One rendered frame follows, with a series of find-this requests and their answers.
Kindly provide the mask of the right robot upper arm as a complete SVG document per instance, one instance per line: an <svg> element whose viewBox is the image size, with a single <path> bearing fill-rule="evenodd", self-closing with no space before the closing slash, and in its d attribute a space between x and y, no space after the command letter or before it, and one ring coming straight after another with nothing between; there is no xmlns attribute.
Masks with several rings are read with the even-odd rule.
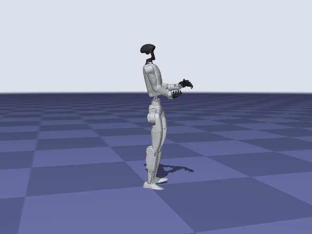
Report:
<svg viewBox="0 0 312 234"><path fill-rule="evenodd" d="M154 70L153 65L148 65L148 66L144 67L144 71L145 71L146 75L148 76L148 79L149 79L149 82L151 84L153 91L158 92L156 90L156 87L158 86L158 84L157 84L157 79L155 76L155 70Z"/></svg>

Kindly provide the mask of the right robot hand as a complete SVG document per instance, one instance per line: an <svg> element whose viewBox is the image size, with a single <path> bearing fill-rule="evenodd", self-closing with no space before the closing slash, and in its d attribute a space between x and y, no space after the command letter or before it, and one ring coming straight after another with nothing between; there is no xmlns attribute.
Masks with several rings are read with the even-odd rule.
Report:
<svg viewBox="0 0 312 234"><path fill-rule="evenodd" d="M175 91L175 94L174 94L174 91L173 91L173 94L172 94L172 98L176 98L178 96L180 96L182 94L181 90L180 90L180 93L179 93L179 90L178 90L178 93L176 94L176 91Z"/></svg>

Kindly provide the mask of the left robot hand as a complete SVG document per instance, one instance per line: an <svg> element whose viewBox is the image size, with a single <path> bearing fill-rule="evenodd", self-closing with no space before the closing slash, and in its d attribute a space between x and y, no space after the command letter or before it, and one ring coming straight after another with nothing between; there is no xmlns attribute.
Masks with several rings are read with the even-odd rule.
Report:
<svg viewBox="0 0 312 234"><path fill-rule="evenodd" d="M192 84L190 81L183 79L183 81L179 82L179 84L181 84L181 86L184 87L191 87L191 89L193 88Z"/></svg>

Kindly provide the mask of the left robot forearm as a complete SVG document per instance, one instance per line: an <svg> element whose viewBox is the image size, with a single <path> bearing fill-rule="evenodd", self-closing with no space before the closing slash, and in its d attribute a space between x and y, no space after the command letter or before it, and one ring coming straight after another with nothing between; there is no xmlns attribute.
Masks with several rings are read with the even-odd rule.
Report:
<svg viewBox="0 0 312 234"><path fill-rule="evenodd" d="M180 90L181 88L183 88L181 86L181 84L168 84L168 89L169 91L172 91L172 90Z"/></svg>

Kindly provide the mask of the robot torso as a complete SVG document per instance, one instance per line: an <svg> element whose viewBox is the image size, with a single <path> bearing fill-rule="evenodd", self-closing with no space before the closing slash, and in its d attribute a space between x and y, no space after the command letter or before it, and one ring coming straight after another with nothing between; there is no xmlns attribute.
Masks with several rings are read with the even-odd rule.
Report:
<svg viewBox="0 0 312 234"><path fill-rule="evenodd" d="M143 74L144 74L144 79L145 79L145 83L146 83L146 87L147 87L147 91L148 91L148 95L149 97L154 97L151 100L151 105L149 105L149 113L152 110L156 110L157 113L160 114L160 116L162 115L162 105L160 104L160 98L157 98L157 96L161 95L159 92L154 92L151 84L149 82L148 76L146 75L145 71L144 71L144 67L148 66L148 65L153 65L154 70L155 70L155 76L157 79L157 84L162 86L162 82L161 82L161 73L159 68L157 67L156 64L152 64L152 62L148 62L149 64L146 64L143 66ZM156 99L155 99L156 98Z"/></svg>

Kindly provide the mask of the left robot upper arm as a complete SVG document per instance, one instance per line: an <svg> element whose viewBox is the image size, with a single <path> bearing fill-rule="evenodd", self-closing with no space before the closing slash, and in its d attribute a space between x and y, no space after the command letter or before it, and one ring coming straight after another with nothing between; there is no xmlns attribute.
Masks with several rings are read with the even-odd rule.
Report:
<svg viewBox="0 0 312 234"><path fill-rule="evenodd" d="M162 82L162 79L161 79L161 82ZM162 87L167 90L168 89L168 84L162 82Z"/></svg>

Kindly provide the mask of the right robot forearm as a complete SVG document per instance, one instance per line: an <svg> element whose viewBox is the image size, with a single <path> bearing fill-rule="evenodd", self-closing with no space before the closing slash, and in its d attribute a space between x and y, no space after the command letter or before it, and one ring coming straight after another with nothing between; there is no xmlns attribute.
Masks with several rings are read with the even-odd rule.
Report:
<svg viewBox="0 0 312 234"><path fill-rule="evenodd" d="M173 99L172 98L172 92L171 91L168 91L166 90L165 88L163 88L161 85L158 85L156 87L156 90L162 95L162 96L165 96L167 97L168 99Z"/></svg>

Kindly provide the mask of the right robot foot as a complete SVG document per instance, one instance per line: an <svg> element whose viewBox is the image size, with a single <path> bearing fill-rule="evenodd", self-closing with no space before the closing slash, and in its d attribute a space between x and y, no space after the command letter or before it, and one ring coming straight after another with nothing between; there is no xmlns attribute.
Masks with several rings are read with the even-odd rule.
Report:
<svg viewBox="0 0 312 234"><path fill-rule="evenodd" d="M164 188L158 186L157 184L153 183L153 184L148 184L148 181L146 181L143 184L143 188L150 188L150 189L156 189L156 190L163 190Z"/></svg>

